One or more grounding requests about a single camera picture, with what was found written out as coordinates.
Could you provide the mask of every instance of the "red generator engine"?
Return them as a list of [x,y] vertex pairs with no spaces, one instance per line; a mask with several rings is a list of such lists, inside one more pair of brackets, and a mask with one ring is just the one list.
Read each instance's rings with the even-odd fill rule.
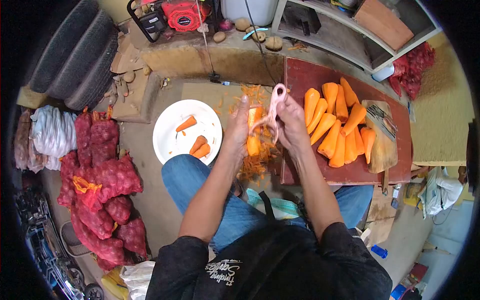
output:
[[[210,6],[204,4],[202,1],[198,1],[198,4],[200,5],[202,22],[204,22],[210,14]],[[162,3],[162,10],[168,20],[168,25],[177,31],[191,31],[200,27],[201,22],[198,17],[198,9],[195,1],[164,1]]]

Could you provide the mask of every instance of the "stacked tires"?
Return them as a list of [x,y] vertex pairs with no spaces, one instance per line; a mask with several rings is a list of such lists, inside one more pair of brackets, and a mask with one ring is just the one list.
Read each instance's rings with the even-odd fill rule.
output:
[[34,92],[64,100],[71,109],[93,108],[112,80],[117,34],[96,0],[80,0],[61,22],[44,31],[44,44],[32,55],[26,84]]

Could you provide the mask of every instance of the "hand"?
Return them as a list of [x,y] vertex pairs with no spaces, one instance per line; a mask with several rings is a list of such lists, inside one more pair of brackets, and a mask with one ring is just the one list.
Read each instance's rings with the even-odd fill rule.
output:
[[243,158],[248,155],[247,136],[248,136],[248,111],[250,110],[250,101],[248,96],[243,95],[239,107],[228,119],[225,138],[223,139],[221,156],[226,156],[235,163],[240,169]]
[[288,149],[292,158],[297,159],[305,151],[311,151],[310,137],[305,126],[305,113],[290,95],[276,106],[278,139]]

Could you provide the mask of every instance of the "red wooden board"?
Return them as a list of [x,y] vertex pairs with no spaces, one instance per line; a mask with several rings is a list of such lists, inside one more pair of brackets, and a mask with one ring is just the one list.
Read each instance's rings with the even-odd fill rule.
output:
[[[389,183],[410,182],[412,143],[408,109],[405,106],[374,87],[339,71],[304,60],[294,58],[285,59],[285,85],[290,89],[290,95],[302,107],[303,96],[309,88],[313,87],[322,93],[322,84],[327,82],[340,83],[342,76],[348,81],[360,101],[364,99],[386,101],[390,105],[393,121],[398,128],[396,134],[398,164],[389,170]],[[329,167],[328,159],[317,153],[318,145],[325,136],[326,134],[312,146],[312,149],[316,154],[318,166],[329,184],[364,185],[378,184],[381,182],[383,173],[369,173],[365,155],[359,156],[353,163],[341,168]],[[285,151],[284,159],[282,160],[280,183],[300,183],[287,151]]]

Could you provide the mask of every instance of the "white plate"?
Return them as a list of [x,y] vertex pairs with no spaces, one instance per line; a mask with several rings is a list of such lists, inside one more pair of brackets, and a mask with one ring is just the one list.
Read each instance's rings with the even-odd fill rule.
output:
[[[190,116],[194,116],[197,124],[176,132]],[[182,100],[165,109],[156,120],[153,129],[153,149],[156,157],[164,165],[167,160],[179,154],[188,154],[199,135],[203,135],[210,145],[210,153],[200,158],[206,165],[216,157],[222,144],[222,125],[220,119],[207,104],[198,100]]]

